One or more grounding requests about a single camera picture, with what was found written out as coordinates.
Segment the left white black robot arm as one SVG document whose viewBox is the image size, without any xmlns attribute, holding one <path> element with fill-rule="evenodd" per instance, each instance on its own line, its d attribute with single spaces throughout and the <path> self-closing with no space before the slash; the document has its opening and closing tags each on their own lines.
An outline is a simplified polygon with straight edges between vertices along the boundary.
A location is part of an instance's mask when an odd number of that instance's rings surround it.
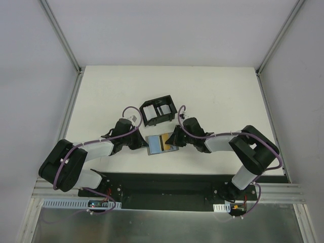
<svg viewBox="0 0 324 243">
<path fill-rule="evenodd" d="M 94 169 L 84 169 L 85 163 L 106 156 L 115 155 L 124 146 L 130 150 L 148 147 L 133 121 L 121 118 L 115 127 L 97 140 L 72 143 L 66 139 L 57 142 L 41 165 L 38 175 L 53 185 L 55 190 L 68 192 L 74 187 L 89 188 L 101 197 L 107 191 L 104 176 Z"/>
</svg>

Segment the black plastic card tray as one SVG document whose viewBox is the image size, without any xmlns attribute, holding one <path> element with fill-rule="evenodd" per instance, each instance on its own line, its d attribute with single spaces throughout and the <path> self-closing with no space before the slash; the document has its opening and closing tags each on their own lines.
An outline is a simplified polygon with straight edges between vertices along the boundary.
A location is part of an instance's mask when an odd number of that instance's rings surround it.
<svg viewBox="0 0 324 243">
<path fill-rule="evenodd" d="M 157 117 L 153 118 L 151 120 L 147 120 L 146 116 L 143 111 L 143 107 L 153 105 L 155 108 L 155 111 L 157 113 Z M 145 101 L 140 106 L 140 111 L 143 116 L 144 126 L 156 126 L 157 124 L 172 121 L 175 118 L 175 115 L 177 113 L 177 109 L 175 107 L 175 104 L 173 102 L 173 99 L 170 95 L 151 99 L 148 101 Z"/>
</svg>

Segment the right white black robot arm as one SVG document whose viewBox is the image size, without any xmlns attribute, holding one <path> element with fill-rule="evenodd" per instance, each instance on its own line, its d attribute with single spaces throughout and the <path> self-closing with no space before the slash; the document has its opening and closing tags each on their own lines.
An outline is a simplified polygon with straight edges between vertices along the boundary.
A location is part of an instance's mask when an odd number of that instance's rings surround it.
<svg viewBox="0 0 324 243">
<path fill-rule="evenodd" d="M 205 132 L 195 117 L 186 118 L 175 126 L 165 143 L 178 147 L 192 144 L 202 153 L 234 152 L 242 166 L 227 184 L 227 190 L 235 200 L 243 197 L 247 186 L 265 171 L 282 167 L 276 145 L 252 125 L 238 132 L 214 134 Z"/>
</svg>

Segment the gold card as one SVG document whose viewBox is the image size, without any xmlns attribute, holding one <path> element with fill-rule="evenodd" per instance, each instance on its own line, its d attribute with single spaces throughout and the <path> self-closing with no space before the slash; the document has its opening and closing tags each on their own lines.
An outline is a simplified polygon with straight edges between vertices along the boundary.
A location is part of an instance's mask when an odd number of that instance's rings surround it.
<svg viewBox="0 0 324 243">
<path fill-rule="evenodd" d="M 167 140 L 169 139 L 169 137 L 170 137 L 169 133 L 164 133 L 159 135 L 161 151 L 169 151 L 172 149 L 172 146 L 170 144 L 167 144 Z"/>
</svg>

